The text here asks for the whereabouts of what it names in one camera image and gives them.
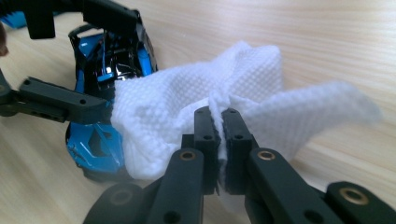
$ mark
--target wooden table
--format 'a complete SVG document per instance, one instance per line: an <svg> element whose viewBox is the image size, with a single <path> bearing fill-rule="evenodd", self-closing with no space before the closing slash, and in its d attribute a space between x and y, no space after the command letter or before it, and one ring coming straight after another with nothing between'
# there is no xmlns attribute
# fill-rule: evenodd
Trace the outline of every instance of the wooden table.
<svg viewBox="0 0 396 224"><path fill-rule="evenodd" d="M375 126L345 125L321 133L291 164L314 187L347 180L396 208L396 2L120 1L138 8L161 69L210 60L239 40L277 45L286 88L328 80L354 84L381 108ZM33 41L9 30L0 67L17 89L30 76L74 88L67 34L78 13L56 17L57 38ZM23 114L0 118L0 223L81 223L109 184L83 177L64 146L67 124ZM214 196L204 223L248 223Z"/></svg>

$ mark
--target blue object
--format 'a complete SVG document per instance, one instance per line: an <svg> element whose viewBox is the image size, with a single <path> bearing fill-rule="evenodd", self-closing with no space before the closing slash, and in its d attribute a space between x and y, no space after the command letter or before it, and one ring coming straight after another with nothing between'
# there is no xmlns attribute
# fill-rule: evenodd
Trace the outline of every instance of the blue object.
<svg viewBox="0 0 396 224"><path fill-rule="evenodd" d="M148 76L157 70L157 65L144 29L141 30L144 33L138 35L143 39L122 38L106 31L78 37L93 28L85 25L69 34L77 63L75 91L106 99L107 106L112 106L115 80ZM109 120L88 125L70 122L66 145L86 177L119 180L128 176L122 137Z"/></svg>
<svg viewBox="0 0 396 224"><path fill-rule="evenodd" d="M7 26L18 29L26 26L26 19L23 12L14 12L6 17L1 18L1 21Z"/></svg>
<svg viewBox="0 0 396 224"><path fill-rule="evenodd" d="M152 73L151 61L149 60L149 53L145 48L139 48L137 51L137 57L139 57L140 66L142 67L143 77L146 77Z"/></svg>

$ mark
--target screw hole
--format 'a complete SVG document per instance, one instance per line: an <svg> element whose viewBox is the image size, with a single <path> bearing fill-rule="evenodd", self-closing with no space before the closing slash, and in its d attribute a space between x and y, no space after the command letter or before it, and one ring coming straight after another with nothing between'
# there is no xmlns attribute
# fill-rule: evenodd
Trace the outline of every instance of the screw hole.
<svg viewBox="0 0 396 224"><path fill-rule="evenodd" d="M191 151L185 151L185 152L180 154L180 158L183 161L192 161L192 160L195 159L195 153L193 153Z"/></svg>
<svg viewBox="0 0 396 224"><path fill-rule="evenodd" d="M357 205L366 205L369 203L369 199L366 195L364 195L360 190L353 188L342 188L340 189L340 194L344 197L345 200L350 203L354 203Z"/></svg>
<svg viewBox="0 0 396 224"><path fill-rule="evenodd" d="M315 211L312 210L305 211L304 216L311 223L316 223L316 224L323 223L323 217Z"/></svg>
<svg viewBox="0 0 396 224"><path fill-rule="evenodd" d="M165 213L165 215L163 215L163 222L165 222L166 224L178 223L180 219L180 214L174 211L167 212Z"/></svg>
<svg viewBox="0 0 396 224"><path fill-rule="evenodd" d="M275 155L269 151L260 151L257 156L264 161L271 161L275 159Z"/></svg>
<svg viewBox="0 0 396 224"><path fill-rule="evenodd" d="M128 189L120 189L114 192L110 197L110 202L114 205L120 206L132 200L132 192Z"/></svg>

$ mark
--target white textured wipe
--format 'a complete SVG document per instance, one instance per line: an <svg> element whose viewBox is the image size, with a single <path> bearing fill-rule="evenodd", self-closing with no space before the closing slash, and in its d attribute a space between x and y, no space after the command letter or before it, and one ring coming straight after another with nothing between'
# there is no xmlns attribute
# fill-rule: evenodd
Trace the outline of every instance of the white textured wipe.
<svg viewBox="0 0 396 224"><path fill-rule="evenodd" d="M161 177L172 153L180 149L182 134L193 133L193 112L206 105L220 133L220 113L232 107L259 146L275 149L287 160L316 133L381 117L370 99L345 82L284 91L279 49L239 42L211 62L116 81L111 122L122 135L129 174ZM226 160L224 145L219 158Z"/></svg>

